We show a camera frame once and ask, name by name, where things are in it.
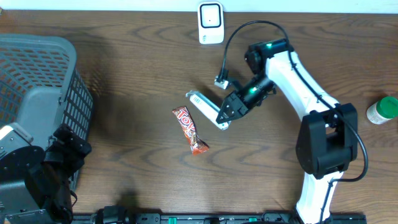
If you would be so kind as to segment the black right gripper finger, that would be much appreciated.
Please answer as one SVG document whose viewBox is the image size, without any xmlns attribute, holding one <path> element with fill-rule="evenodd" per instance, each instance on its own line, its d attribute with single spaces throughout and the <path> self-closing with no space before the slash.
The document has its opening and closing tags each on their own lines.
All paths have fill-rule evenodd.
<svg viewBox="0 0 398 224">
<path fill-rule="evenodd" d="M 245 107 L 241 107 L 239 109 L 232 107 L 222 107 L 216 117 L 216 122 L 218 124 L 228 123 L 230 121 L 242 118 L 245 114 L 246 114 Z"/>
<path fill-rule="evenodd" d="M 236 91 L 231 92 L 224 100 L 222 109 L 238 110 L 241 107 L 241 99 Z"/>
</svg>

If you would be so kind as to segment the white green toothpaste box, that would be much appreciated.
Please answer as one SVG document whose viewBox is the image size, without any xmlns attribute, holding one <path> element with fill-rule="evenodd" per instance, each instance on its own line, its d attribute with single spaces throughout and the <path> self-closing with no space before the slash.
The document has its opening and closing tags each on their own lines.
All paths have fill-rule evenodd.
<svg viewBox="0 0 398 224">
<path fill-rule="evenodd" d="M 220 130 L 226 130 L 229 128 L 229 124 L 231 123 L 230 121 L 224 123 L 216 122 L 218 113 L 220 112 L 220 108 L 215 105 L 211 100 L 209 100 L 205 95 L 203 95 L 199 91 L 191 90 L 186 93 L 185 96 L 217 128 L 219 128 Z"/>
</svg>

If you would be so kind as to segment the orange chocolate bar wrapper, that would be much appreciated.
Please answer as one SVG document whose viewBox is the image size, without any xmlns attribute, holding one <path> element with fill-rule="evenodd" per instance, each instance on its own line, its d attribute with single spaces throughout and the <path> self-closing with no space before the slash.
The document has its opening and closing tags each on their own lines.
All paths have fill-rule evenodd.
<svg viewBox="0 0 398 224">
<path fill-rule="evenodd" d="M 198 155 L 209 150 L 209 146 L 197 134 L 195 123 L 186 106 L 175 108 L 172 113 L 177 117 L 184 136 L 190 145 L 193 155 Z"/>
</svg>

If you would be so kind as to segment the green lid jar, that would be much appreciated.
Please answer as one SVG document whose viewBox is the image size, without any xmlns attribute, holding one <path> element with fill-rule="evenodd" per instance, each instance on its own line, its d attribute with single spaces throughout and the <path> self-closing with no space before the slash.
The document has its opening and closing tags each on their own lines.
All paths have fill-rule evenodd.
<svg viewBox="0 0 398 224">
<path fill-rule="evenodd" d="M 397 117 L 397 98 L 386 96 L 371 105 L 366 116 L 373 124 L 384 124 Z"/>
</svg>

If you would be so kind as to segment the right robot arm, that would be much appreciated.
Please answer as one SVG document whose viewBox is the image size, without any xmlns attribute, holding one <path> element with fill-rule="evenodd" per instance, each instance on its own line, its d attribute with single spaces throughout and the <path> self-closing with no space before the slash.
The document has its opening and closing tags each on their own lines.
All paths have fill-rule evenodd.
<svg viewBox="0 0 398 224">
<path fill-rule="evenodd" d="M 252 44 L 244 56 L 254 77 L 235 85 L 221 105 L 218 124 L 247 115 L 279 88 L 301 121 L 295 147 L 304 171 L 295 206 L 299 223 L 330 221 L 333 192 L 358 155 L 358 114 L 340 104 L 312 78 L 287 39 Z"/>
</svg>

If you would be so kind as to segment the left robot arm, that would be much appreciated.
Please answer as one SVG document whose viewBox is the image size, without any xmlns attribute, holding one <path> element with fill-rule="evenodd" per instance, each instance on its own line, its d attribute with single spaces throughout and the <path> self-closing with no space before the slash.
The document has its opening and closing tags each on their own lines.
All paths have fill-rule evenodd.
<svg viewBox="0 0 398 224">
<path fill-rule="evenodd" d="M 17 123 L 1 128 L 1 221 L 71 223 L 77 196 L 70 178 L 90 152 L 91 145 L 66 124 L 46 149 Z"/>
</svg>

